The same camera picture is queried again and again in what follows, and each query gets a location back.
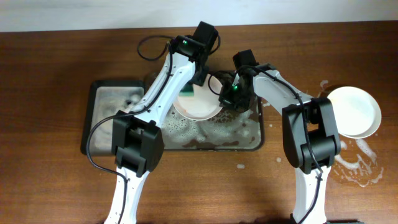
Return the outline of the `green yellow sponge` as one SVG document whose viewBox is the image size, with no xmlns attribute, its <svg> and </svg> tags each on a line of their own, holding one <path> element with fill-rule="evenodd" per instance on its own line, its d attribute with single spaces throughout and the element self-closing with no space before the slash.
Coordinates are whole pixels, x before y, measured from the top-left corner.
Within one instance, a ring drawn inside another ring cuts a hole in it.
<svg viewBox="0 0 398 224">
<path fill-rule="evenodd" d="M 179 96 L 193 96 L 193 95 L 194 95 L 194 87 L 189 83 L 185 84 L 179 92 Z"/>
</svg>

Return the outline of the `white plate with sauce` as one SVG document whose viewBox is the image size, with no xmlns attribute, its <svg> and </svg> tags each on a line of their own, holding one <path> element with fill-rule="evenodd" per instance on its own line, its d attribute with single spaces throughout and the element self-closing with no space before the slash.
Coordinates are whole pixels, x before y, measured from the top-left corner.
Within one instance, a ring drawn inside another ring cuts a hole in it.
<svg viewBox="0 0 398 224">
<path fill-rule="evenodd" d="M 366 91 L 353 86 L 333 90 L 327 98 L 333 105 L 338 133 L 351 139 L 374 134 L 381 125 L 378 102 Z"/>
</svg>

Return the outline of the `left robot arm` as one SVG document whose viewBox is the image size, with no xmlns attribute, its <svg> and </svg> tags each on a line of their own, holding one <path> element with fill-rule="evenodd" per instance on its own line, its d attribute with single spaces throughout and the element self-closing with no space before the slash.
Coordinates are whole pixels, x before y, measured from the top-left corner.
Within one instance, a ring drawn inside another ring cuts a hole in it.
<svg viewBox="0 0 398 224">
<path fill-rule="evenodd" d="M 111 152 L 115 156 L 116 188 L 106 223 L 135 223 L 147 176 L 164 151 L 162 123 L 187 83 L 200 85 L 205 63 L 220 47 L 220 37 L 202 40 L 178 36 L 165 46 L 167 56 L 158 76 L 137 105 L 110 116 L 113 122 Z"/>
</svg>

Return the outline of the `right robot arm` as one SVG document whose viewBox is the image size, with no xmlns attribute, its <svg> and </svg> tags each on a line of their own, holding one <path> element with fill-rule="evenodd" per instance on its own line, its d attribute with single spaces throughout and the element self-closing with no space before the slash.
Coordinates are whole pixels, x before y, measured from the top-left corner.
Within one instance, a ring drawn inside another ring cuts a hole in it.
<svg viewBox="0 0 398 224">
<path fill-rule="evenodd" d="M 243 65 L 231 76 L 219 93 L 222 106 L 247 110 L 257 96 L 282 117 L 284 153 L 295 171 L 292 221 L 326 223 L 326 182 L 341 151 L 331 101 L 302 93 L 270 64 Z"/>
</svg>

